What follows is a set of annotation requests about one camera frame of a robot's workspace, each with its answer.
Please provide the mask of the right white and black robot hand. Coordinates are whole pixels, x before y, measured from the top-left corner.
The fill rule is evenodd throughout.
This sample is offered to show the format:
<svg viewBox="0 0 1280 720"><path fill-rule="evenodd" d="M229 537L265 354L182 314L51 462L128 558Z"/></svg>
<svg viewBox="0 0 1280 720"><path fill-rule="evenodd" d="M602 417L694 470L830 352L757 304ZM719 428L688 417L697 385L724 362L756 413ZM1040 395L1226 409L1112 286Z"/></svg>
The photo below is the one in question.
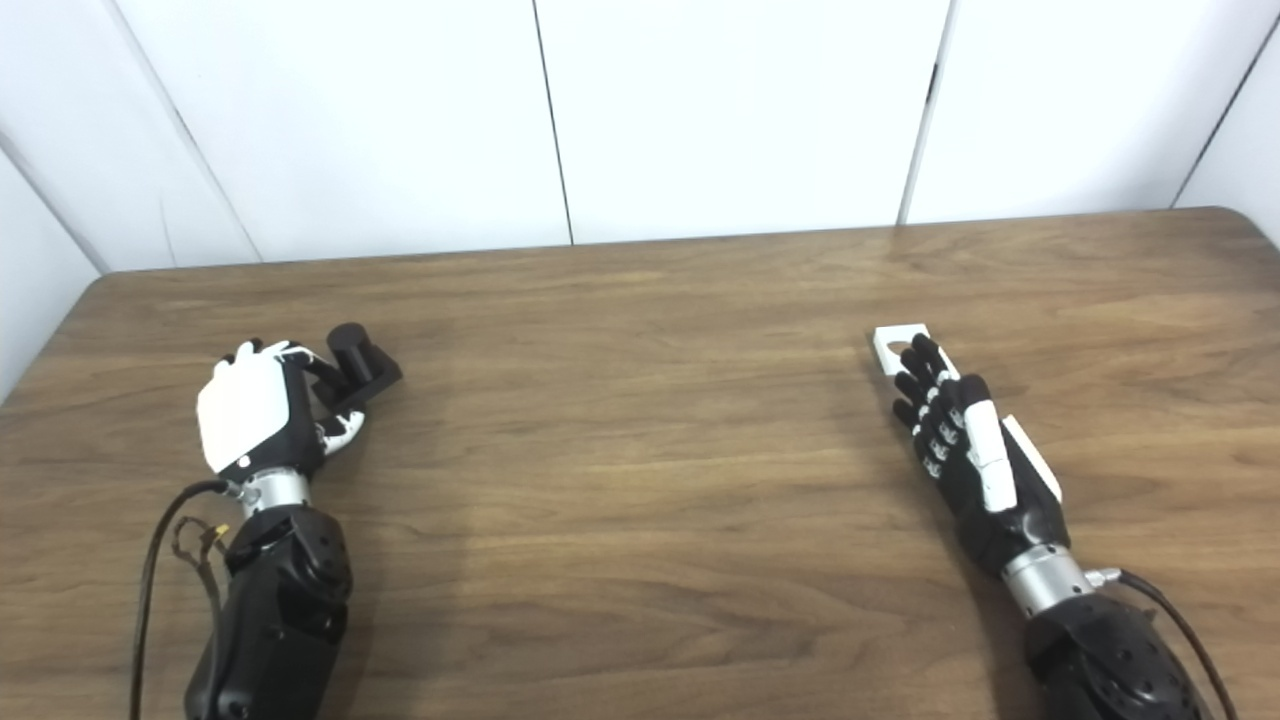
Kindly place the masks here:
<svg viewBox="0 0 1280 720"><path fill-rule="evenodd" d="M893 415L951 512L961 551L997 575L1034 547L1069 547L1059 492L998 416L986 379L957 372L927 334L911 338L901 363Z"/></svg>

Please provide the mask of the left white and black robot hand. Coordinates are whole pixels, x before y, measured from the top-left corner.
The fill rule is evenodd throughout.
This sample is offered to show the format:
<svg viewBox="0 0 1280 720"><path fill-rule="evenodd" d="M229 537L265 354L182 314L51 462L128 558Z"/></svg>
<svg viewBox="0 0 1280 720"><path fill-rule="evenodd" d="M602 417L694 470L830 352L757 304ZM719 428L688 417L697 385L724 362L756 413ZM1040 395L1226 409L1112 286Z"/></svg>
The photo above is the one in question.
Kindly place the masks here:
<svg viewBox="0 0 1280 720"><path fill-rule="evenodd" d="M316 418L307 378L340 380L328 360L303 345L253 338L212 368L196 413L204 457L219 478L237 484L273 469L312 477L364 429L360 409Z"/></svg>

